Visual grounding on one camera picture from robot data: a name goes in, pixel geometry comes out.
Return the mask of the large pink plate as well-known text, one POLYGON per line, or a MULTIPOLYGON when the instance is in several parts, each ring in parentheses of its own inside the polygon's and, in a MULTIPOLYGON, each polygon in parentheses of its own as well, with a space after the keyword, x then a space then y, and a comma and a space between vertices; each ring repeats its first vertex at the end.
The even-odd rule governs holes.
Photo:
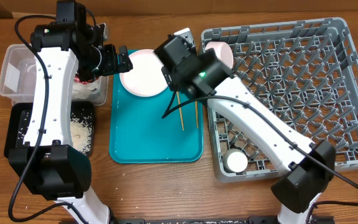
POLYGON ((152 49, 142 49, 129 55, 133 69, 119 75, 121 84, 131 94, 140 97, 156 96, 167 88, 162 62, 152 49))

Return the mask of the red snack wrapper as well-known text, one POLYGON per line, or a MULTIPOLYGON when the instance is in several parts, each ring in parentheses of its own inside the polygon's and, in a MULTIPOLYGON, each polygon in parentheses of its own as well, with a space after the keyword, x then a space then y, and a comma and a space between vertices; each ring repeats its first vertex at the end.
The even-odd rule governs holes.
POLYGON ((82 85, 87 85, 87 84, 89 84, 89 83, 93 83, 93 82, 95 82, 96 80, 97 80, 97 78, 96 78, 96 79, 90 79, 90 80, 80 80, 80 78, 79 78, 78 75, 75 75, 75 77, 74 77, 74 82, 75 82, 75 83, 80 83, 80 84, 82 84, 82 85))

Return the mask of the white tissue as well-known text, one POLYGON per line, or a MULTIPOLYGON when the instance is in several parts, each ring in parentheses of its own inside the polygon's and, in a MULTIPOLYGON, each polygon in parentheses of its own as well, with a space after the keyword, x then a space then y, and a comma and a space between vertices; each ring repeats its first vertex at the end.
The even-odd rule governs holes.
POLYGON ((72 89, 73 100, 84 100, 95 95, 101 85, 101 80, 97 79, 94 82, 81 82, 78 77, 75 77, 72 89))

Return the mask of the wooden chopstick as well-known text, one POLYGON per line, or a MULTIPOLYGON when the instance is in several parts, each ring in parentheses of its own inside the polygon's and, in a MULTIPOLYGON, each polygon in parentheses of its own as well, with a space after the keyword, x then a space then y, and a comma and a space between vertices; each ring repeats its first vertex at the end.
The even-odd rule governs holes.
POLYGON ((195 102, 195 121, 196 121, 196 128, 199 128, 199 122, 198 122, 198 102, 195 102))
MULTIPOLYGON (((180 105, 181 101, 180 101, 180 94, 178 91, 176 92, 176 96, 177 96, 177 103, 178 103, 178 105, 180 105)), ((178 110, 179 110, 179 115, 180 115, 181 128, 182 128, 182 131, 184 131, 185 127, 184 127, 183 113, 182 113, 181 108, 179 108, 178 110)))

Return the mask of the rice grains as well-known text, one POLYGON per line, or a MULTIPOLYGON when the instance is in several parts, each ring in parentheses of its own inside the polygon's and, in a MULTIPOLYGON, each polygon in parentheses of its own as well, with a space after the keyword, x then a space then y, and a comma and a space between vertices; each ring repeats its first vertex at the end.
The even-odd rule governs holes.
MULTIPOLYGON (((19 127, 16 131, 16 137, 13 139, 12 147, 20 147, 25 143, 25 135, 31 122, 31 112, 32 110, 24 110, 20 113, 19 127)), ((94 134, 94 109, 72 109, 70 132, 73 147, 82 154, 89 156, 92 152, 94 134)))

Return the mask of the pink bowl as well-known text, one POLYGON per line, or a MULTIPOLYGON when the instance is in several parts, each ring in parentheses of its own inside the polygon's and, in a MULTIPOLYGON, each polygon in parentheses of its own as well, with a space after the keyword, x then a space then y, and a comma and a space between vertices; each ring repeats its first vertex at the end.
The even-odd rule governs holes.
POLYGON ((206 45, 206 50, 213 49, 215 55, 217 56, 223 64, 227 67, 232 68, 234 65, 234 56, 229 44, 225 42, 209 42, 206 45))

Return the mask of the light green cup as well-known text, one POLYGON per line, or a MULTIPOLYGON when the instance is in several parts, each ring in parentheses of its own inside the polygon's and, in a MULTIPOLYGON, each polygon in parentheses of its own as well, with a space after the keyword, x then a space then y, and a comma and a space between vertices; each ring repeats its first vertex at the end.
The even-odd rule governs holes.
POLYGON ((238 149, 229 149, 223 155, 223 166, 231 172, 244 172, 248 166, 248 158, 238 149))

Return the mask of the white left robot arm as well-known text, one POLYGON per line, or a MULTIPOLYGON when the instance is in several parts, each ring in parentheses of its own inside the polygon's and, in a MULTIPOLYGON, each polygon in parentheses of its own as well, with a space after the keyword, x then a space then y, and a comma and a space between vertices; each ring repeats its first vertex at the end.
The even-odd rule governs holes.
POLYGON ((89 9, 58 1, 50 22, 25 41, 36 62, 31 117, 20 146, 9 150, 18 186, 63 207, 79 223, 116 223, 91 187, 89 158, 73 147, 70 132, 75 80, 92 82, 133 68, 126 46, 104 44, 104 31, 88 24, 89 9))

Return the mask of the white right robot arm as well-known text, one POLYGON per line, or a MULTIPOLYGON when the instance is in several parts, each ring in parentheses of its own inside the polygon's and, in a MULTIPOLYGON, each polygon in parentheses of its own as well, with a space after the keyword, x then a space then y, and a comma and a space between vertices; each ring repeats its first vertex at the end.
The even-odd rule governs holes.
POLYGON ((199 101, 234 123, 280 172, 271 191, 281 208, 269 223, 313 223, 313 210, 320 205, 358 207, 358 202, 319 200, 334 177, 358 190, 357 183, 335 171, 334 146, 327 140, 314 142, 278 118, 213 49, 198 54, 188 28, 168 35, 152 58, 169 89, 188 98, 176 106, 168 105, 164 117, 199 101))

